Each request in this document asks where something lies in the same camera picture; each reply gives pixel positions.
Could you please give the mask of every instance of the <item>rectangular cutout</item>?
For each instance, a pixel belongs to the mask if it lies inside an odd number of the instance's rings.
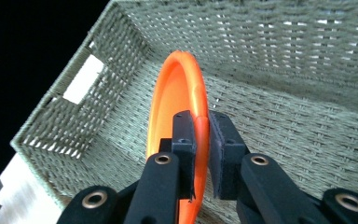
[[[79,104],[103,70],[103,62],[90,55],[66,89],[63,98]]]

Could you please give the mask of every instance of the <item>gray wicker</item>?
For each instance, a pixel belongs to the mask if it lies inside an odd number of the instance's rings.
[[[196,56],[209,107],[251,151],[318,198],[358,191],[358,1],[120,1],[11,142],[61,207],[88,186],[139,178],[154,84],[175,49]],[[91,54],[104,69],[76,105],[62,95]],[[235,203],[208,183],[198,222],[239,222]]]

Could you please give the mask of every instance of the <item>orange ring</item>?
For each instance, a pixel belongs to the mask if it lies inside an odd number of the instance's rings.
[[[158,153],[161,138],[172,138],[172,118],[190,110],[197,141],[194,189],[196,197],[180,201],[179,223],[196,221],[205,190],[209,120],[205,84],[196,59],[188,52],[175,51],[165,60],[156,83],[150,111],[146,158]]]

